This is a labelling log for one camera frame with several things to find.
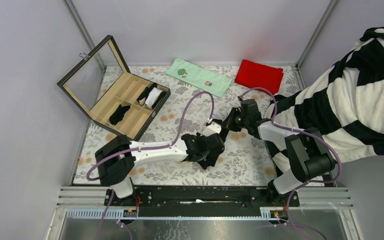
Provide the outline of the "black garment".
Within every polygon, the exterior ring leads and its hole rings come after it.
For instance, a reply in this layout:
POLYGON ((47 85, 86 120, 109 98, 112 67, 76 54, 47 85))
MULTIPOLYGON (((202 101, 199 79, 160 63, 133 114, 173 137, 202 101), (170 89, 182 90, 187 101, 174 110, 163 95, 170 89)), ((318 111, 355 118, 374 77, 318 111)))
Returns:
POLYGON ((204 170, 209 167, 214 167, 216 165, 217 159, 225 150, 225 142, 229 133, 229 130, 226 128, 226 124, 221 119, 213 119, 212 121, 220 124, 222 130, 220 134, 215 133, 210 136, 204 136, 200 133, 199 135, 204 139, 205 151, 203 152, 204 158, 198 161, 198 164, 204 170))

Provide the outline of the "black underwear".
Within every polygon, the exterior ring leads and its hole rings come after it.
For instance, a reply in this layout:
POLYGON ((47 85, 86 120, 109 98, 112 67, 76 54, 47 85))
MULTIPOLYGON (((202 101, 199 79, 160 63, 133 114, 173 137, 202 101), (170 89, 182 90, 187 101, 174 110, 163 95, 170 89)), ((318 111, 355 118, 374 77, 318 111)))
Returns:
POLYGON ((109 122, 111 125, 115 126, 119 122, 121 122, 125 116, 125 114, 130 110, 130 105, 119 105, 116 110, 109 117, 109 122))

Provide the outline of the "black wooden compartment box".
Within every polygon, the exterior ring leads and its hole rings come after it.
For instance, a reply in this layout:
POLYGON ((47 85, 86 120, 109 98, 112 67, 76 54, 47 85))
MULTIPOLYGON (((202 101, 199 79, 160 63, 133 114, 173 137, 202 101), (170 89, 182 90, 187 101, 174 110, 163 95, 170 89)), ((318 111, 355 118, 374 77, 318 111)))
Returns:
POLYGON ((171 91, 157 84, 161 98, 153 109, 139 105, 138 96, 153 81, 131 73, 112 35, 107 35, 89 53, 80 53, 80 62, 61 80, 58 87, 97 126, 138 141, 171 91), (109 117, 119 105, 130 105, 122 121, 111 125, 109 117))

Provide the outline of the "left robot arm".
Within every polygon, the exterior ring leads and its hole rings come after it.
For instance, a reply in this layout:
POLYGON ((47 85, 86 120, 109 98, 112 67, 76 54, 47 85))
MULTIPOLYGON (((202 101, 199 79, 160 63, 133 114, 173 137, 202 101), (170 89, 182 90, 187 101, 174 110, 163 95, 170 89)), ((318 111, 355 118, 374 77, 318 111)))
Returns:
POLYGON ((124 206, 135 200, 133 168, 160 162, 193 162, 203 169, 213 167, 225 150, 225 141, 218 133, 184 134, 175 142, 138 142, 119 135, 95 152, 98 172, 96 180, 111 188, 124 206))

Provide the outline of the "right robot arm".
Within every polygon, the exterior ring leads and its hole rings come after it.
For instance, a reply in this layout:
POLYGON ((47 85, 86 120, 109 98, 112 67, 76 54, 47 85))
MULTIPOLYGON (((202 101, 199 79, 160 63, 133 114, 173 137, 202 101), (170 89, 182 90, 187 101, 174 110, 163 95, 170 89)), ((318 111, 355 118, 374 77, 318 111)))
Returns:
POLYGON ((331 147, 316 128, 296 129, 275 123, 273 119, 262 118, 253 99, 242 100, 239 107, 233 107, 222 121, 222 126, 233 132, 245 129, 257 139, 285 148, 289 170, 267 185, 266 198, 273 206, 281 205, 287 199, 287 193, 333 170, 337 165, 331 147))

